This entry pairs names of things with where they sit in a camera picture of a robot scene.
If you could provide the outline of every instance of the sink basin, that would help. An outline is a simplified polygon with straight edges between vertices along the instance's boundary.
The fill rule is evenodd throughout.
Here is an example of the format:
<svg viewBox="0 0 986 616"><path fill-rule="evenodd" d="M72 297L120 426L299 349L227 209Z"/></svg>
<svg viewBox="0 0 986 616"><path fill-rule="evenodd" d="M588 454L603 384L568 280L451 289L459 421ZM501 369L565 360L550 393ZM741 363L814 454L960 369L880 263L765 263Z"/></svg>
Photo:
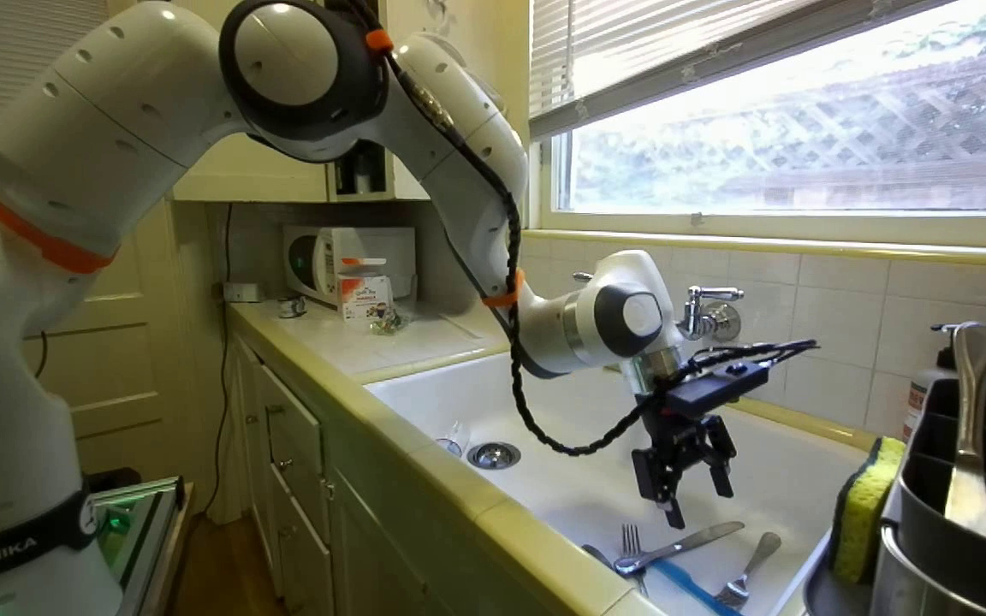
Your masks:
<svg viewBox="0 0 986 616"><path fill-rule="evenodd" d="M568 459L541 444L522 421L509 393L509 360L486 356L451 363L397 379L366 384L389 410L406 417L419 432L436 440L459 465L469 465L506 495L525 505L534 517L550 524L576 545L596 545L606 557L621 556L621 529L636 524L643 549L661 549L685 530L665 524L658 505L636 495L630 452L648 444L648 432L633 426L608 449ZM621 372L588 369L560 379L532 379L525 392L534 421L565 444L596 442L630 409L633 397ZM776 530L785 549L754 575L750 612L776 612L795 594L795 575L814 556L835 511L835 493L864 462L864 452L826 442L795 427L761 421L742 410L722 410L735 442L734 499L717 495L708 468L689 468L678 487L689 530L711 521L742 521L708 549L673 557L702 588L717 594L741 575L755 538ZM518 449L518 462L504 468L472 465L480 444L504 442ZM643 594L665 612L704 612L689 594L648 571Z"/></svg>

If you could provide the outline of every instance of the bottle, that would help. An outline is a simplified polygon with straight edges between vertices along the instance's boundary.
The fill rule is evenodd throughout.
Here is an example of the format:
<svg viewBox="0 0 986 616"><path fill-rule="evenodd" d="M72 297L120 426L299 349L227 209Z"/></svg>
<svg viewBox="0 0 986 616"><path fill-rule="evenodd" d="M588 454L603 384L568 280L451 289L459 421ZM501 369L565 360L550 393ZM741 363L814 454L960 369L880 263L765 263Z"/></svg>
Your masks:
<svg viewBox="0 0 986 616"><path fill-rule="evenodd" d="M945 346L935 356L935 368L918 369L912 377L908 402L905 402L905 432L899 432L905 442L912 442L912 434L918 432L918 426L922 426L922 417L929 410L932 392L937 384L945 384L945 379L960 379L949 336L945 336Z"/></svg>

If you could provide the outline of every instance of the white robotic arm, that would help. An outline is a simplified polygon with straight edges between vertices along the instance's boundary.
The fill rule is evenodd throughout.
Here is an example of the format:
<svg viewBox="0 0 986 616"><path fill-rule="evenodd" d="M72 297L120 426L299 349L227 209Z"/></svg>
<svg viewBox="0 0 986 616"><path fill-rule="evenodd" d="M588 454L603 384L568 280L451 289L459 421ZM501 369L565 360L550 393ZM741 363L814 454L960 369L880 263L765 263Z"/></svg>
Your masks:
<svg viewBox="0 0 986 616"><path fill-rule="evenodd" d="M358 13L310 0L243 0L219 38L180 6L137 3L0 112L0 612L115 612L96 545L65 549L72 538L37 530L87 517L82 474L67 409L16 346L87 295L132 224L227 134L299 160L340 158L356 140L397 156L532 372L621 363L650 405L685 372L648 254L606 257L565 297L538 297L518 279L525 149L446 47L389 47Z"/></svg>

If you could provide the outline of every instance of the utensil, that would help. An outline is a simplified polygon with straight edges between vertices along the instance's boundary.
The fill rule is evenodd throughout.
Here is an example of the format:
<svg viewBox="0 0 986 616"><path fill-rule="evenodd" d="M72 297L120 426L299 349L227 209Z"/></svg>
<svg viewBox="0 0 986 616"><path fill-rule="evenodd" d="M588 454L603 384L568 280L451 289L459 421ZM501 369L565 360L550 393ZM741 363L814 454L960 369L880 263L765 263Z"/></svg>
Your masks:
<svg viewBox="0 0 986 616"><path fill-rule="evenodd" d="M730 579L717 599L727 605L742 605L750 599L750 575L782 549L782 538L773 530L768 530L755 545L755 550L746 557L742 571L735 579Z"/></svg>
<svg viewBox="0 0 986 616"><path fill-rule="evenodd" d="M622 556L608 566L617 575L630 579L630 575L641 575L643 567L650 567L655 560L661 557L673 557L673 556L689 556L702 545L711 545L727 533L735 533L742 529L742 521L722 521L722 524L711 524L711 529L702 529L696 533L685 533L658 550L641 550L641 533L636 533L636 524L622 524Z"/></svg>
<svg viewBox="0 0 986 616"><path fill-rule="evenodd" d="M949 477L945 517L986 538L981 416L986 416L986 324L949 329L960 369L960 442Z"/></svg>

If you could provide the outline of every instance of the handle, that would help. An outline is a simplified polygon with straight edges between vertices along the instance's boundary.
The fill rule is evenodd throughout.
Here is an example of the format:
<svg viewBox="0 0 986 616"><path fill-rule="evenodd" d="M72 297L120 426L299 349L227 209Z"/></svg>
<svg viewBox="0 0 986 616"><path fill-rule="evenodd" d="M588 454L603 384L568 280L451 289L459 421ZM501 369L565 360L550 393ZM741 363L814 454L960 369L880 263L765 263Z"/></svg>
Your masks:
<svg viewBox="0 0 986 616"><path fill-rule="evenodd" d="M953 332L953 360L960 368L960 465L981 468L981 416L986 416L986 324L960 322Z"/></svg>
<svg viewBox="0 0 986 616"><path fill-rule="evenodd" d="M768 530L761 538L754 557L746 560L742 575L754 575L776 549L782 549L782 538L773 530Z"/></svg>

